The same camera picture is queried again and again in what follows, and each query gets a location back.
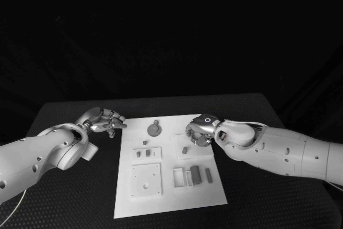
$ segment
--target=table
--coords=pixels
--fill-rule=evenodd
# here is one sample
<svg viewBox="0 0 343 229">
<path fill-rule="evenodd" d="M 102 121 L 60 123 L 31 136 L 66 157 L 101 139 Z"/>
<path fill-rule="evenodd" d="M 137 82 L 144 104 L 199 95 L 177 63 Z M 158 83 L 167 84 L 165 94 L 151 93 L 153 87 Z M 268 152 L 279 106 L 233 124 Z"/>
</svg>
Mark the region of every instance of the table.
<svg viewBox="0 0 343 229">
<path fill-rule="evenodd" d="M 207 113 L 284 128 L 265 96 L 251 93 L 47 103 L 26 137 L 50 126 L 73 123 L 96 106 L 127 118 Z M 3 228 L 340 228 L 340 211 L 321 180 L 281 176 L 233 161 L 214 143 L 227 205 L 114 219 L 121 130 L 112 139 L 106 132 L 92 133 L 89 142 L 99 148 L 92 160 L 79 159 L 66 171 L 52 169 L 44 173 Z M 0 222 L 20 197 L 0 205 Z"/>
</svg>

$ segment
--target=small part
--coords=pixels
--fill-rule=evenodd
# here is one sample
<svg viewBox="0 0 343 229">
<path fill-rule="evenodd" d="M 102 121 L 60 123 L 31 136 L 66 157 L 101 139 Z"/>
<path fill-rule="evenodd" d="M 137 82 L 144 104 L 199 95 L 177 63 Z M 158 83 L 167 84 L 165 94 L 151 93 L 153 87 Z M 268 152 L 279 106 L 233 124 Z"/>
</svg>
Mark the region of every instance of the small part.
<svg viewBox="0 0 343 229">
<path fill-rule="evenodd" d="M 212 183 L 212 176 L 210 176 L 210 172 L 209 172 L 209 169 L 204 170 L 206 171 L 206 175 L 207 175 L 207 180 L 209 180 L 209 183 Z"/>
<path fill-rule="evenodd" d="M 184 188 L 183 169 L 173 169 L 173 188 Z"/>
<path fill-rule="evenodd" d="M 183 150 L 181 150 L 183 154 L 187 154 L 187 147 L 184 146 Z"/>
<path fill-rule="evenodd" d="M 202 183 L 202 176 L 200 176 L 200 170 L 199 166 L 191 166 L 190 167 L 190 173 L 191 173 L 191 181 L 193 184 L 200 184 Z"/>
<path fill-rule="evenodd" d="M 154 120 L 154 124 L 148 126 L 148 135 L 150 136 L 158 136 L 161 133 L 161 127 L 158 125 L 158 121 Z"/>
<path fill-rule="evenodd" d="M 193 188 L 191 172 L 190 171 L 186 171 L 186 180 L 187 180 L 187 187 Z"/>
</svg>

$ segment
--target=robotic hand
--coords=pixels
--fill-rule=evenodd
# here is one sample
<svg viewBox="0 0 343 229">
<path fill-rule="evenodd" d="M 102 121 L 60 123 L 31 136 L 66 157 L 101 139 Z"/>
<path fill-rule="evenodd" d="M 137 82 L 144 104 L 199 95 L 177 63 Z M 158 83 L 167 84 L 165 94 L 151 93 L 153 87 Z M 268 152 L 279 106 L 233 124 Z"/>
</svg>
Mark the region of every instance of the robotic hand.
<svg viewBox="0 0 343 229">
<path fill-rule="evenodd" d="M 37 183 L 49 169 L 66 170 L 80 157 L 89 161 L 98 148 L 88 134 L 106 131 L 112 138 L 114 129 L 127 128 L 124 120 L 115 111 L 95 107 L 75 123 L 56 125 L 36 137 L 0 146 L 0 204 Z"/>
<path fill-rule="evenodd" d="M 317 178 L 343 186 L 341 144 L 256 122 L 222 122 L 206 114 L 191 120 L 186 134 L 200 147 L 214 139 L 233 160 L 275 174 Z"/>
</svg>

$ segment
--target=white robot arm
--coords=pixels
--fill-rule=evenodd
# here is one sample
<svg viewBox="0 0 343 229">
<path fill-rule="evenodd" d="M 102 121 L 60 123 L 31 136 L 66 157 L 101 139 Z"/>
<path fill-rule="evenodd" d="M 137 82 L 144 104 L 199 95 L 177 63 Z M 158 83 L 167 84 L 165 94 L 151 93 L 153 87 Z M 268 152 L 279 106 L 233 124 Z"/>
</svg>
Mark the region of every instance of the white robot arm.
<svg viewBox="0 0 343 229">
<path fill-rule="evenodd" d="M 343 185 L 343 145 L 256 122 L 223 122 L 200 115 L 186 127 L 191 142 L 210 140 L 236 161 L 284 176 L 310 177 Z"/>
<path fill-rule="evenodd" d="M 116 112 L 95 107 L 75 123 L 0 146 L 0 204 L 37 183 L 49 169 L 66 170 L 79 158 L 89 161 L 98 148 L 88 142 L 88 134 L 106 131 L 112 138 L 114 129 L 127 128 L 124 120 Z"/>
</svg>

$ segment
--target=white rectangular piece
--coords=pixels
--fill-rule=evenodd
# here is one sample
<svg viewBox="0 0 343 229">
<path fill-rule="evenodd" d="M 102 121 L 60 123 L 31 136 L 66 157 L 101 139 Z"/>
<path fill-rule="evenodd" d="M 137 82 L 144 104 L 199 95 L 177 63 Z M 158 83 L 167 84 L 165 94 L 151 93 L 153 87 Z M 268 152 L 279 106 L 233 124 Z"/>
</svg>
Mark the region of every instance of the white rectangular piece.
<svg viewBox="0 0 343 229">
<path fill-rule="evenodd" d="M 150 156 L 145 155 L 145 150 L 150 150 Z M 145 161 L 160 161 L 161 160 L 161 148 L 144 148 L 144 149 L 134 149 L 131 153 L 132 162 L 145 162 Z"/>
<path fill-rule="evenodd" d="M 227 204 L 212 147 L 209 146 L 209 151 L 202 157 L 199 157 L 199 155 L 194 155 L 194 157 L 190 157 L 184 160 L 180 160 L 177 158 L 176 135 L 181 135 L 180 137 L 186 137 L 186 126 L 193 120 L 193 118 L 196 118 L 197 116 L 200 116 L 200 114 L 134 118 L 125 120 L 127 128 L 122 129 L 121 137 L 114 218 L 124 218 L 153 213 Z M 158 136 L 151 137 L 147 133 L 147 128 L 154 123 L 154 120 L 158 120 L 161 133 Z M 189 151 L 186 156 L 189 155 L 189 153 L 191 155 L 191 147 L 194 145 L 190 141 L 190 138 L 187 137 L 187 140 L 183 139 L 181 141 L 177 139 L 177 141 L 181 142 L 181 145 L 184 145 L 184 143 L 189 141 Z M 161 159 L 151 162 L 134 162 L 134 149 L 141 149 L 142 147 L 145 149 L 161 148 Z M 137 167 L 137 165 L 140 165 L 141 167 L 144 164 L 148 166 L 153 163 L 160 163 L 161 195 L 132 197 L 132 194 L 129 194 L 131 168 Z M 186 172 L 190 170 L 191 166 L 199 166 L 200 177 L 203 179 L 206 178 L 206 173 L 203 169 L 210 169 L 213 183 L 207 183 L 207 181 L 203 181 L 202 184 L 194 185 L 191 188 L 184 186 L 184 188 L 176 190 L 173 188 L 173 169 L 181 168 L 183 172 Z M 140 192 L 144 192 L 144 184 L 141 185 L 141 188 L 137 187 L 137 189 L 141 190 Z"/>
<path fill-rule="evenodd" d="M 131 166 L 131 198 L 161 196 L 160 164 Z"/>
<path fill-rule="evenodd" d="M 173 188 L 184 188 L 181 168 L 173 169 Z"/>
<path fill-rule="evenodd" d="M 186 171 L 186 180 L 187 180 L 187 187 L 193 188 L 191 172 L 190 171 Z"/>
<path fill-rule="evenodd" d="M 212 147 L 196 146 L 193 142 L 190 141 L 190 137 L 187 137 L 186 134 L 174 136 L 174 145 L 176 145 L 176 153 L 177 153 L 178 160 L 199 158 L 199 157 L 213 157 Z M 187 147 L 186 154 L 181 153 L 184 146 Z"/>
</svg>

